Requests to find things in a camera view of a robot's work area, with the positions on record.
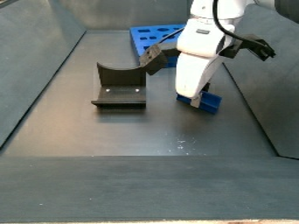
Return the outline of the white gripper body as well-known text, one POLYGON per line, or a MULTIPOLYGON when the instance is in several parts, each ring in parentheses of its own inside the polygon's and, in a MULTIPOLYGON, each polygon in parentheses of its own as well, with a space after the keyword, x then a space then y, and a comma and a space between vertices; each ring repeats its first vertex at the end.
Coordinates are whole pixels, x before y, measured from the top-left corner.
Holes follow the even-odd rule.
POLYGON ((220 51, 232 42, 215 24, 204 24, 191 18, 178 38, 180 55, 176 63, 175 90, 179 95, 195 99, 211 79, 224 57, 220 51))

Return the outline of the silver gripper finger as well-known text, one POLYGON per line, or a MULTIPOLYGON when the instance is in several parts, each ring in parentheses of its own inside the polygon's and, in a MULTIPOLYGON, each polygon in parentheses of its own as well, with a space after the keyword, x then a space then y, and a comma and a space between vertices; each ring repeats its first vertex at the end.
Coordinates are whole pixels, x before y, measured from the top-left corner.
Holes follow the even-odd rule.
POLYGON ((191 105, 198 108, 200 106, 202 103, 202 94, 199 94, 199 96, 191 100, 191 105))
POLYGON ((208 91, 210 91, 210 86, 211 86, 211 84, 207 83, 207 84, 204 85, 202 91, 208 92, 208 91))

